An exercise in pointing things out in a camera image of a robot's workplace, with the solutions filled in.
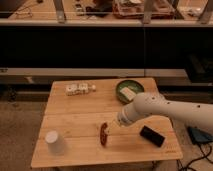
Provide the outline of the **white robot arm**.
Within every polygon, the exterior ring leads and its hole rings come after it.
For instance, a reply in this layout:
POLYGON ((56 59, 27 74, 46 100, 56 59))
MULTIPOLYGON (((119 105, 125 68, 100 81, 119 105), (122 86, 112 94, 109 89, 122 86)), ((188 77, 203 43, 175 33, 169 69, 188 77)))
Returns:
POLYGON ((124 105, 108 123, 107 133, 152 115, 176 119, 213 135, 213 104, 167 100, 162 94, 151 92, 139 93, 124 105))

